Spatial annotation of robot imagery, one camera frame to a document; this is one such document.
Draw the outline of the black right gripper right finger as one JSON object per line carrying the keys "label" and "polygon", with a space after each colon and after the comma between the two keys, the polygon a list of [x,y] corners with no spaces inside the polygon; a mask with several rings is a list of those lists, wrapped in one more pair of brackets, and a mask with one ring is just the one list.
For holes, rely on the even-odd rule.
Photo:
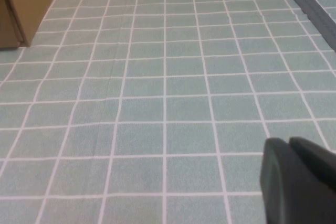
{"label": "black right gripper right finger", "polygon": [[308,171],[299,204],[305,223],[335,223],[335,153],[302,137],[292,137],[289,145]]}

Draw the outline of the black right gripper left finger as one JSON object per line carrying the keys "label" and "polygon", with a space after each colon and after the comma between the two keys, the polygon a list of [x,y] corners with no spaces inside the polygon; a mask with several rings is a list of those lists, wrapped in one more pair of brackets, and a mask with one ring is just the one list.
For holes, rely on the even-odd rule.
{"label": "black right gripper left finger", "polygon": [[301,161],[288,143],[276,137],[266,139],[262,158],[260,187],[266,223],[292,223],[288,200]]}

